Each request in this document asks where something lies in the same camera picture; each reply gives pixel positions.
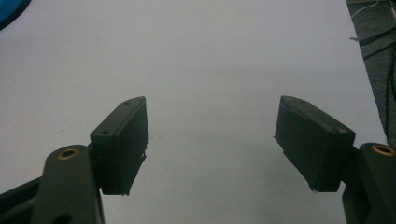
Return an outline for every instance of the blue object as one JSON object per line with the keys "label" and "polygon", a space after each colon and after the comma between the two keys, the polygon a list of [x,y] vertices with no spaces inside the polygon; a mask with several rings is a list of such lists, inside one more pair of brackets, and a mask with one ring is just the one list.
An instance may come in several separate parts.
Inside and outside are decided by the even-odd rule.
{"label": "blue object", "polygon": [[15,21],[31,0],[0,0],[0,30]]}

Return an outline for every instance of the floor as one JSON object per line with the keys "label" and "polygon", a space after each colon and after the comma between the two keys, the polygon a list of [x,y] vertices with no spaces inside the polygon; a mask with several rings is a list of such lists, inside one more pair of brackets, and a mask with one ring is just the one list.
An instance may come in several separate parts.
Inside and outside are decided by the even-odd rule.
{"label": "floor", "polygon": [[[362,7],[370,6],[373,3],[348,4],[349,13],[352,15]],[[389,2],[380,2],[375,7],[370,7],[357,14],[353,19],[358,39],[382,33],[396,26],[395,17],[392,14]],[[395,41],[396,32],[383,37],[372,44],[361,47],[363,56],[381,49]],[[382,126],[385,127],[385,99],[386,81],[390,64],[390,48],[369,59],[365,60],[366,70],[373,88],[373,94],[378,106],[379,117]],[[396,147],[396,104],[389,99],[389,137],[388,143],[391,147]]]}

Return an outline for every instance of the white surface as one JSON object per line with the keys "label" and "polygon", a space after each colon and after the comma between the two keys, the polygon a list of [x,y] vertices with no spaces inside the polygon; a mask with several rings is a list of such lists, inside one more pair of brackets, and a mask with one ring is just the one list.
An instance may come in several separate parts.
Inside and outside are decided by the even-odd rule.
{"label": "white surface", "polygon": [[35,0],[0,32],[0,192],[145,95],[148,159],[107,223],[343,223],[343,187],[309,191],[272,136],[287,94],[385,143],[352,36],[344,0]]}

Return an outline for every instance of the cable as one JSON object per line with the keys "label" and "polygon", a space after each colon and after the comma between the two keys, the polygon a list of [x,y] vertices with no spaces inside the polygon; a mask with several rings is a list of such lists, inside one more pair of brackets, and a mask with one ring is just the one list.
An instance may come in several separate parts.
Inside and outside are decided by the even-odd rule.
{"label": "cable", "polygon": [[374,3],[373,5],[370,5],[370,6],[368,6],[368,7],[363,7],[363,8],[361,8],[361,9],[359,9],[359,10],[358,10],[357,12],[355,12],[350,18],[353,18],[354,16],[358,15],[358,13],[360,13],[361,11],[363,11],[363,10],[366,9],[366,8],[375,7],[376,5],[378,5],[378,3],[379,3],[379,0],[376,0],[376,3]]}
{"label": "cable", "polygon": [[394,70],[396,63],[396,44],[393,45],[390,53],[390,65],[387,76],[387,87],[385,89],[385,135],[389,139],[389,87],[392,91],[393,100],[396,103],[396,83],[394,80]]}
{"label": "cable", "polygon": [[382,33],[380,33],[378,35],[373,35],[373,36],[370,36],[368,38],[365,38],[365,39],[359,41],[359,45],[360,46],[368,45],[370,43],[373,43],[377,39],[384,37],[385,35],[391,34],[394,31],[396,31],[396,26],[391,28],[391,29],[389,29],[389,30],[387,30],[387,31],[385,31],[385,32],[382,32]]}
{"label": "cable", "polygon": [[368,59],[368,58],[371,58],[371,57],[375,56],[376,54],[378,54],[378,53],[380,53],[380,52],[382,52],[382,51],[384,51],[384,50],[386,50],[386,49],[392,47],[392,46],[395,45],[395,44],[396,44],[396,41],[394,41],[394,42],[392,42],[392,43],[386,45],[386,46],[385,46],[384,48],[382,48],[382,49],[378,49],[378,50],[374,51],[373,53],[364,56],[364,57],[363,57],[363,60],[366,60],[366,59]]}

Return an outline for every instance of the brass insert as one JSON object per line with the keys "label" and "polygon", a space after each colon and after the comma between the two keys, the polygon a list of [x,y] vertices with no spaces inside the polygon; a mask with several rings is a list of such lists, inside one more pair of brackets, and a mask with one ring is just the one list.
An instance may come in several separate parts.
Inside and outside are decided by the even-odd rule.
{"label": "brass insert", "polygon": [[78,149],[75,148],[68,148],[58,154],[58,160],[65,161],[72,159],[73,157],[77,156],[79,153]]}
{"label": "brass insert", "polygon": [[396,151],[391,147],[376,145],[373,150],[384,156],[396,156]]}

